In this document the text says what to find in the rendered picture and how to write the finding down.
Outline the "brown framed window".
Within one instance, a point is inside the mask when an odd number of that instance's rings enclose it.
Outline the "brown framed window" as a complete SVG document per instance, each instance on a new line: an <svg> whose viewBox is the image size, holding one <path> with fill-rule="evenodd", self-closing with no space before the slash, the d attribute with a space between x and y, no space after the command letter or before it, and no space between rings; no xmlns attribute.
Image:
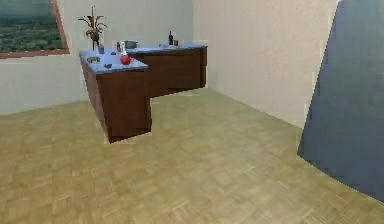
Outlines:
<svg viewBox="0 0 384 224"><path fill-rule="evenodd" d="M69 54L57 0L0 0L0 59Z"/></svg>

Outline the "grey blue fridge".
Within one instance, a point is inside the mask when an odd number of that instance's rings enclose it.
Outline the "grey blue fridge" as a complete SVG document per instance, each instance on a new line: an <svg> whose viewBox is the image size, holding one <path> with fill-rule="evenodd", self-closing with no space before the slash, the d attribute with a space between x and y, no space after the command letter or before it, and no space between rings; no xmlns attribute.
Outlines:
<svg viewBox="0 0 384 224"><path fill-rule="evenodd" d="M384 203L384 0L339 0L297 155Z"/></svg>

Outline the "brown counter with blue top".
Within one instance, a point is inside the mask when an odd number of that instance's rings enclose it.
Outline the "brown counter with blue top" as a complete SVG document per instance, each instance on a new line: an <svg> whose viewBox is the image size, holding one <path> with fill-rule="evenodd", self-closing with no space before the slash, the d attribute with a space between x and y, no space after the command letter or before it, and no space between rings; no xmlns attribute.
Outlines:
<svg viewBox="0 0 384 224"><path fill-rule="evenodd" d="M108 141L113 143L151 131L150 99L206 85L207 47L198 44L79 52L88 97ZM89 63L87 58L99 57ZM112 64L106 69L104 64Z"/></svg>

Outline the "brown house plant in vase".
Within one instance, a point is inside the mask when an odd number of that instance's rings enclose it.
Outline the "brown house plant in vase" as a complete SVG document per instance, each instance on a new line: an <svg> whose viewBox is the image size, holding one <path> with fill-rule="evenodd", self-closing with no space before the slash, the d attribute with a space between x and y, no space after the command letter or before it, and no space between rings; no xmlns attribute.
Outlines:
<svg viewBox="0 0 384 224"><path fill-rule="evenodd" d="M91 7L91 14L79 18L79 21L84 21L87 24L85 35L92 40L92 49L95 49L100 44L100 35L107 28L107 25L102 22L104 15L95 14L95 6Z"/></svg>

